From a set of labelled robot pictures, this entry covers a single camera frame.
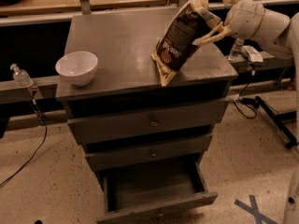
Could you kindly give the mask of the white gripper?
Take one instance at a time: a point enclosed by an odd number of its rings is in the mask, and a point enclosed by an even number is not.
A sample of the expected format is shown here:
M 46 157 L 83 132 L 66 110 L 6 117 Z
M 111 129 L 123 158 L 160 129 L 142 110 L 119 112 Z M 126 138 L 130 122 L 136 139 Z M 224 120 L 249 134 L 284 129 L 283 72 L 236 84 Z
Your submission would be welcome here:
M 204 46 L 232 37 L 255 41 L 262 49 L 286 49 L 281 38 L 289 27 L 291 19 L 282 13 L 265 8 L 253 0 L 222 0 L 233 5 L 227 13 L 224 24 L 219 23 L 208 34 L 195 39 L 195 46 Z

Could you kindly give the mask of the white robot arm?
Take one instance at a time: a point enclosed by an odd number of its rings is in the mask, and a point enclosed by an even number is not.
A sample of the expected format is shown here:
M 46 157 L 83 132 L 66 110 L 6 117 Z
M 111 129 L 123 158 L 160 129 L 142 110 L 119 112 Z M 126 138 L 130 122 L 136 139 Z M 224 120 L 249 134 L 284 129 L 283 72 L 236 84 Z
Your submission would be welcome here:
M 267 9 L 254 0 L 222 0 L 231 6 L 225 25 L 228 35 L 256 42 L 259 47 L 279 59 L 293 59 L 295 71 L 291 84 L 296 90 L 296 137 L 299 139 L 299 13 L 291 18 Z

